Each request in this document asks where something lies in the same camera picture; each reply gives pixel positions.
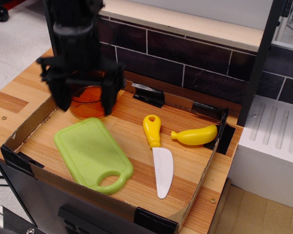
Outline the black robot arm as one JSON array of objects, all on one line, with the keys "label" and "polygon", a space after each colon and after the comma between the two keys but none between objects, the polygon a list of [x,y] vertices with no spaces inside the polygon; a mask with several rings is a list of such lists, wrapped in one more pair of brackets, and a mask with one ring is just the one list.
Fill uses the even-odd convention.
[{"label": "black robot arm", "polygon": [[53,57],[38,58],[41,77],[57,103],[66,111],[78,88],[100,86],[105,115],[110,115],[118,92],[124,87],[125,66],[101,53],[98,14],[101,0],[52,0],[53,38],[58,42]]}]

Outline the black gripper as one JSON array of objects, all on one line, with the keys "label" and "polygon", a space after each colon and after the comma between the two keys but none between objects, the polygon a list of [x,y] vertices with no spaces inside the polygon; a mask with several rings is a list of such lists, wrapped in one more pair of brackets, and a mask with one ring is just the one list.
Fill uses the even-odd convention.
[{"label": "black gripper", "polygon": [[124,65],[101,54],[95,23],[54,23],[52,29],[60,51],[54,57],[38,58],[37,62],[57,106],[65,112],[69,109],[74,86],[99,85],[105,116],[110,115],[119,91],[125,86]]}]

